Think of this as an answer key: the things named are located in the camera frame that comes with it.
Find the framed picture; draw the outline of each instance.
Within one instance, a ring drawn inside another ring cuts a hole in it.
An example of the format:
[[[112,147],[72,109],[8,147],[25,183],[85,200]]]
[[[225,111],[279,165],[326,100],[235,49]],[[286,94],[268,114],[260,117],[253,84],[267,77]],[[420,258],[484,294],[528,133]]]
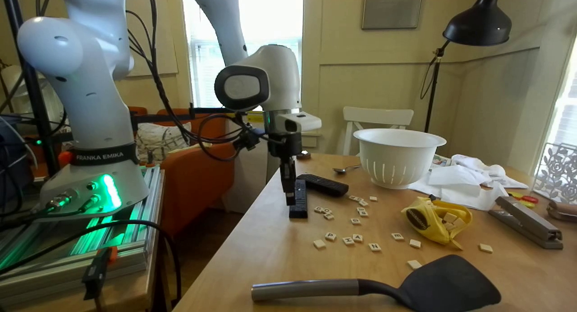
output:
[[[365,0],[362,29],[416,28],[421,0]]]

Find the green led light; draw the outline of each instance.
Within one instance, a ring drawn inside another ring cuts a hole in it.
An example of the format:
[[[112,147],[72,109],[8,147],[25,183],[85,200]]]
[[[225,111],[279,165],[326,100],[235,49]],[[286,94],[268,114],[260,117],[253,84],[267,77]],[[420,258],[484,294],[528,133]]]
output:
[[[120,195],[118,195],[118,190],[116,189],[116,185],[114,184],[114,179],[109,174],[105,174],[102,177],[102,182],[105,183],[106,192],[110,197],[110,201],[114,208],[118,208],[122,205],[122,201],[120,200]]]

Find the tv remote control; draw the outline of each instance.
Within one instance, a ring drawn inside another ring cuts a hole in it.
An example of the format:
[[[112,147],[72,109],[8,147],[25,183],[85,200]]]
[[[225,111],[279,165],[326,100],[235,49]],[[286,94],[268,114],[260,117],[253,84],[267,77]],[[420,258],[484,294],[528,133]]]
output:
[[[316,190],[325,195],[341,197],[348,192],[348,185],[327,178],[315,176],[314,174],[301,174],[298,180],[305,180],[307,188]]]
[[[288,208],[289,218],[308,218],[307,183],[304,180],[294,182],[294,205]]]

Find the window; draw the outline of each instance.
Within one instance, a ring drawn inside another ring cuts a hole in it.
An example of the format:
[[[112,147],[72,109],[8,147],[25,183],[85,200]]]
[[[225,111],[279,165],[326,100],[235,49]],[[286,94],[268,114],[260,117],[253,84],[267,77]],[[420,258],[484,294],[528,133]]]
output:
[[[577,45],[569,59],[564,86],[555,104],[548,142],[577,146]]]
[[[301,70],[303,0],[238,0],[241,27],[248,55],[262,45],[290,48]],[[190,70],[195,107],[222,107],[214,93],[214,81],[224,68],[216,34],[194,0],[184,0],[189,33]]]

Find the white colander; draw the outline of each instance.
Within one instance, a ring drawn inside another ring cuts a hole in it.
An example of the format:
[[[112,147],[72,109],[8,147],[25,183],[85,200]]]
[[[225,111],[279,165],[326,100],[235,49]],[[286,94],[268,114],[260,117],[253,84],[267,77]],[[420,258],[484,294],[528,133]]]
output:
[[[430,168],[437,147],[447,141],[437,135],[405,129],[374,128],[356,131],[361,164],[373,183],[406,189]]]

